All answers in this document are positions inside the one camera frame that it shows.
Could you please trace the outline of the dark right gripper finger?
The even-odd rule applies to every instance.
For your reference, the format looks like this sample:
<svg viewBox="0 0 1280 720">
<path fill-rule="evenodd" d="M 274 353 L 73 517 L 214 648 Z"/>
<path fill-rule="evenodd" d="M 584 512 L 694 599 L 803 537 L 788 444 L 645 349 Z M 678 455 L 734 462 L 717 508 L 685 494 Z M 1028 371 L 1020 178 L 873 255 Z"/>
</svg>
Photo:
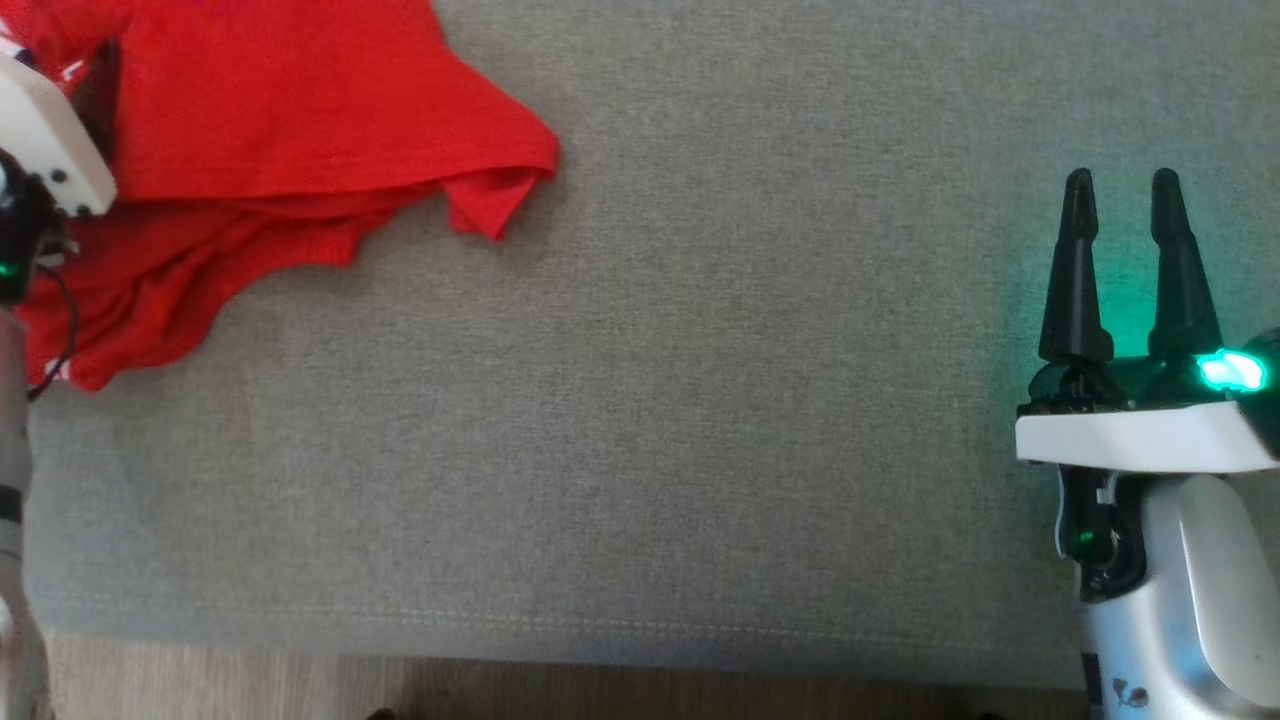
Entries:
<svg viewBox="0 0 1280 720">
<path fill-rule="evenodd" d="M 1158 249 L 1155 324 L 1148 352 L 1169 359 L 1215 354 L 1222 332 L 1178 173 L 1152 178 L 1149 232 Z"/>
<path fill-rule="evenodd" d="M 1101 323 L 1094 273 L 1098 229 L 1091 170 L 1076 168 L 1065 182 L 1039 334 L 1039 357 L 1047 363 L 1114 359 L 1114 338 Z"/>
</svg>

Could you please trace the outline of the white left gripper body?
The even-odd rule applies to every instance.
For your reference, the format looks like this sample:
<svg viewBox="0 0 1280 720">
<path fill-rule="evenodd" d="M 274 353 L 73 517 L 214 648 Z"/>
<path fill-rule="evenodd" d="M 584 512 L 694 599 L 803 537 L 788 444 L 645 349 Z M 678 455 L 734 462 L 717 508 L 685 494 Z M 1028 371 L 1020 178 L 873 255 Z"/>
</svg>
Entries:
<svg viewBox="0 0 1280 720">
<path fill-rule="evenodd" d="M 1 56 L 1 301 L 20 304 L 45 246 L 67 219 L 106 214 L 118 187 L 105 135 L 35 65 L 29 50 Z"/>
</svg>

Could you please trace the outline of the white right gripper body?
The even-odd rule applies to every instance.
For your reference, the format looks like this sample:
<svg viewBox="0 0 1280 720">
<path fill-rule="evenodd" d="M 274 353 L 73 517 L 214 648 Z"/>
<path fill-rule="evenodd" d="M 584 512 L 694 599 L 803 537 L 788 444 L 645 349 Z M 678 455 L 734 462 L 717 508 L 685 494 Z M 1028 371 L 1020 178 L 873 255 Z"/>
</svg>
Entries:
<svg viewBox="0 0 1280 720">
<path fill-rule="evenodd" d="M 1236 475 L 1277 466 L 1277 347 L 1172 360 L 1048 365 L 1018 409 L 1019 460 L 1055 466 L 1059 553 L 1088 600 L 1126 593 L 1148 561 L 1138 518 L 1156 477 Z"/>
</svg>

